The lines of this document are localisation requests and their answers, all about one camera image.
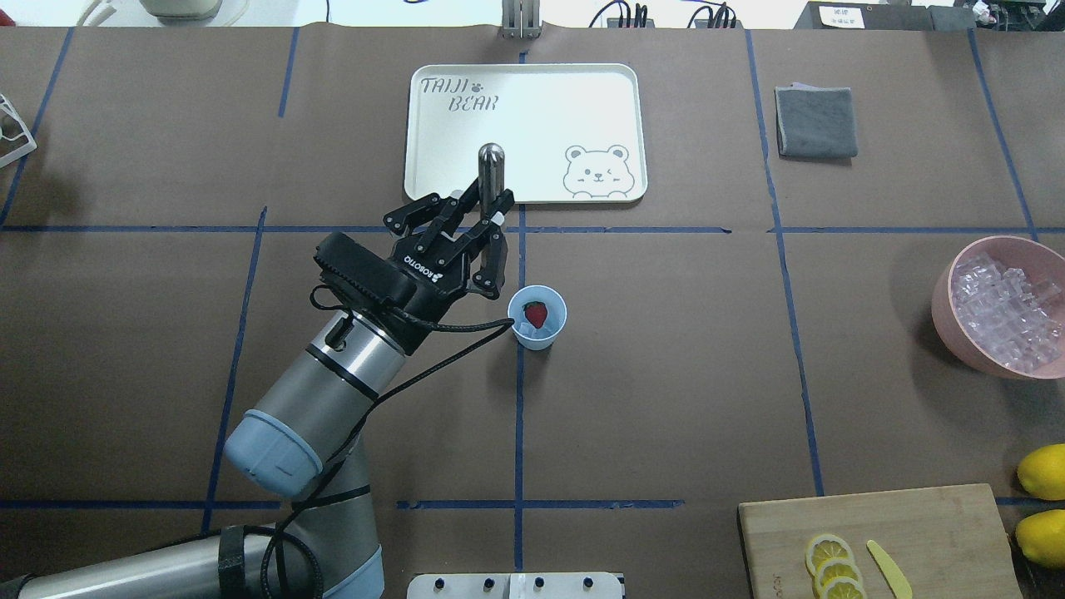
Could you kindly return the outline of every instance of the pink bowl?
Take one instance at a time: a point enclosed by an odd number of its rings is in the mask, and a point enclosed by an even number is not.
[[[954,277],[952,276],[954,268],[957,266],[958,262],[981,252],[986,252],[992,259],[998,260],[1006,268],[1021,269],[1028,275],[1029,280],[1049,279],[1065,289],[1065,258],[1062,258],[1053,249],[1034,241],[1010,236],[986,237],[974,241],[947,266],[936,282],[935,292],[932,295],[932,321],[935,323],[935,329],[943,342],[947,344],[947,349],[972,368],[1003,378],[1038,381],[1065,377],[1065,356],[1035,369],[1032,373],[1006,368],[981,350],[969,337],[965,325],[957,320],[954,311]],[[1048,312],[1048,315],[1058,322],[1063,322],[1065,302],[1058,303]],[[1062,354],[1065,354],[1065,337],[1058,340],[1058,349]]]

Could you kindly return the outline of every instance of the bear illustration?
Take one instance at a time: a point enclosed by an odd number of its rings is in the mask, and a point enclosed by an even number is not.
[[[636,178],[628,171],[628,150],[625,146],[610,146],[603,150],[586,150],[570,146],[566,150],[570,167],[562,178],[562,185],[574,199],[606,197],[624,199],[636,185]]]

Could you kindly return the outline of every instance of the robotiq logo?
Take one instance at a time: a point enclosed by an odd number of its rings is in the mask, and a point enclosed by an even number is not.
[[[438,280],[440,280],[440,277],[444,276],[441,273],[435,273],[430,271],[428,268],[423,266],[421,262],[415,262],[414,259],[411,258],[410,256],[405,256],[403,261],[409,264],[410,268],[429,277],[429,280],[431,280],[432,282],[437,282]]]

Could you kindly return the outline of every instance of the wooden cutting board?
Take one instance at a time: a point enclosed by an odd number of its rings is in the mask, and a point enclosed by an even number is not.
[[[742,503],[740,528],[755,599],[810,599],[806,544],[841,536],[869,599],[894,595],[866,549],[895,558],[914,599],[1021,599],[1010,545],[987,485]]]

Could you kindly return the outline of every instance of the lemon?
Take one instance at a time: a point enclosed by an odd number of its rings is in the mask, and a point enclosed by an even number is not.
[[[1033,514],[1014,534],[1025,557],[1045,568],[1065,568],[1065,509]]]
[[[820,599],[867,599],[862,583],[848,577],[830,580],[821,590]]]
[[[806,570],[809,576],[816,577],[821,564],[833,557],[843,557],[853,563],[854,552],[846,540],[831,533],[819,534],[806,544]]]
[[[857,565],[850,557],[832,557],[821,562],[821,565],[818,566],[817,574],[814,576],[814,588],[820,595],[830,580],[839,577],[856,580],[859,585],[865,584],[862,572],[858,571]]]
[[[1017,466],[1025,490],[1047,501],[1065,500],[1065,443],[1039,448]]]

